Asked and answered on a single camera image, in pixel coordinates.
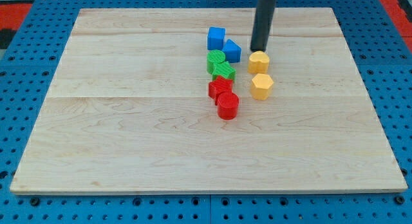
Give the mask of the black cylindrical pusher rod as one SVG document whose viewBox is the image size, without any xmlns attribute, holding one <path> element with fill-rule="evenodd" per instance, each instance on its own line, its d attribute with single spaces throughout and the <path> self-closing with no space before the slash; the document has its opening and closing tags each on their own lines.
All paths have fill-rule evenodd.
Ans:
<svg viewBox="0 0 412 224">
<path fill-rule="evenodd" d="M 250 42 L 251 51 L 266 51 L 277 0 L 257 0 Z"/>
</svg>

